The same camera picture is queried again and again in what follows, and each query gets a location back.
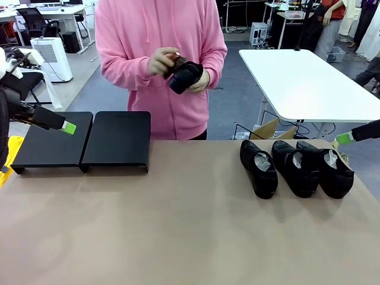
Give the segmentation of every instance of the hoodie drawstring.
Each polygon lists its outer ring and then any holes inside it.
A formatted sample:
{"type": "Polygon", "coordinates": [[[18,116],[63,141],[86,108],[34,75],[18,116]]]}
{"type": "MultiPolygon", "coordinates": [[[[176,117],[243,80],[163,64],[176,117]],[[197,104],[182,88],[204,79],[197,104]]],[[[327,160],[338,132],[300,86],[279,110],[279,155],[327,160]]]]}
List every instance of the hoodie drawstring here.
{"type": "Polygon", "coordinates": [[[145,22],[145,28],[147,30],[147,39],[146,39],[146,42],[149,43],[149,25],[148,25],[148,22],[147,22],[147,13],[145,11],[145,6],[144,6],[144,1],[142,2],[142,16],[144,18],[144,22],[145,22]]]}
{"type": "Polygon", "coordinates": [[[175,22],[174,22],[174,0],[171,0],[170,2],[171,6],[172,6],[172,27],[173,27],[173,32],[174,32],[174,38],[175,38],[175,41],[176,41],[176,48],[181,48],[181,44],[179,43],[179,39],[178,39],[178,36],[177,36],[177,31],[176,31],[176,26],[175,26],[175,22]]]}

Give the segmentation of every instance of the black shoe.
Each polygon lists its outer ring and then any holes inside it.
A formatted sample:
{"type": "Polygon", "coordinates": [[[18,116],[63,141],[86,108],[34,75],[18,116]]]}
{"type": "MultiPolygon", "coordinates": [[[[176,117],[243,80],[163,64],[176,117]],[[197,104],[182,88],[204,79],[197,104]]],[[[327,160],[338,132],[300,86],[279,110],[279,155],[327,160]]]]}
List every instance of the black shoe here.
{"type": "Polygon", "coordinates": [[[261,199],[272,198],[278,186],[277,172],[272,157],[266,151],[260,150],[252,141],[244,140],[240,147],[240,160],[245,169],[252,174],[256,195],[261,199]],[[261,170],[255,163],[255,156],[258,153],[268,157],[270,167],[266,171],[261,170]]]}
{"type": "Polygon", "coordinates": [[[324,159],[329,149],[318,149],[306,141],[298,141],[297,148],[314,156],[319,166],[319,184],[323,191],[331,198],[342,199],[351,190],[354,184],[354,171],[349,169],[335,150],[332,152],[338,157],[337,168],[331,167],[324,159]]]}
{"type": "Polygon", "coordinates": [[[290,189],[301,198],[311,197],[318,187],[318,164],[302,150],[297,150],[284,141],[275,141],[272,146],[275,168],[284,176],[290,189]],[[301,156],[300,168],[293,163],[301,156]]]}

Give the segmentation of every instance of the white portable heater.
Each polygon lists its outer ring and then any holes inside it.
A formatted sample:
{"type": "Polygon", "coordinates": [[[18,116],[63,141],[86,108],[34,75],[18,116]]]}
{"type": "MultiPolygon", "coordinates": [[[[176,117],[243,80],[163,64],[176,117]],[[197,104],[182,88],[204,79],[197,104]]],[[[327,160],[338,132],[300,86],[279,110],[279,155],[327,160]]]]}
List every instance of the white portable heater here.
{"type": "Polygon", "coordinates": [[[41,70],[46,72],[51,82],[67,82],[72,80],[72,73],[59,37],[43,37],[30,40],[33,49],[37,50],[45,62],[41,70]]]}
{"type": "Polygon", "coordinates": [[[268,26],[265,23],[252,23],[251,34],[249,35],[249,42],[251,46],[258,46],[260,39],[263,40],[267,36],[268,26]]]}

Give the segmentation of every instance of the person in pink hoodie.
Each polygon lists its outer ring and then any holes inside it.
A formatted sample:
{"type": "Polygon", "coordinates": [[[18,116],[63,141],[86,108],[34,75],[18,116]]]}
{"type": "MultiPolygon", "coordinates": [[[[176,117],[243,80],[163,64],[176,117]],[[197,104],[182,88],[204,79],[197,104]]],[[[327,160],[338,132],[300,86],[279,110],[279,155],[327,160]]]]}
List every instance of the person in pink hoodie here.
{"type": "Polygon", "coordinates": [[[102,74],[129,90],[128,110],[151,113],[152,140],[206,139],[207,89],[227,54],[216,0],[99,0],[96,46],[102,74]],[[204,67],[181,95],[161,76],[175,52],[204,67]]]}

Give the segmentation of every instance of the person's arm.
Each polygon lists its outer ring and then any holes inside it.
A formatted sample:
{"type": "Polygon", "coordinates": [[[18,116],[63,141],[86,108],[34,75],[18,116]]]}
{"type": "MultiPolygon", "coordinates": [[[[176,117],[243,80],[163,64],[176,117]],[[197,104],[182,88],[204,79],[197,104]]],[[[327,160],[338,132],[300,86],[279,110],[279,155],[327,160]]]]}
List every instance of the person's arm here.
{"type": "Polygon", "coordinates": [[[205,27],[202,43],[201,64],[210,75],[208,88],[215,88],[221,77],[227,46],[219,22],[215,0],[205,1],[205,27]]]}
{"type": "Polygon", "coordinates": [[[128,59],[108,0],[99,1],[95,21],[96,48],[104,77],[112,84],[129,90],[148,86],[152,78],[148,72],[149,57],[128,59]]]}
{"type": "Polygon", "coordinates": [[[333,11],[338,9],[339,7],[343,6],[344,5],[344,2],[343,0],[339,0],[338,2],[336,2],[333,6],[331,6],[327,12],[325,13],[325,17],[323,19],[323,26],[327,26],[328,23],[330,23],[330,20],[331,20],[331,16],[333,14],[333,11]]]}

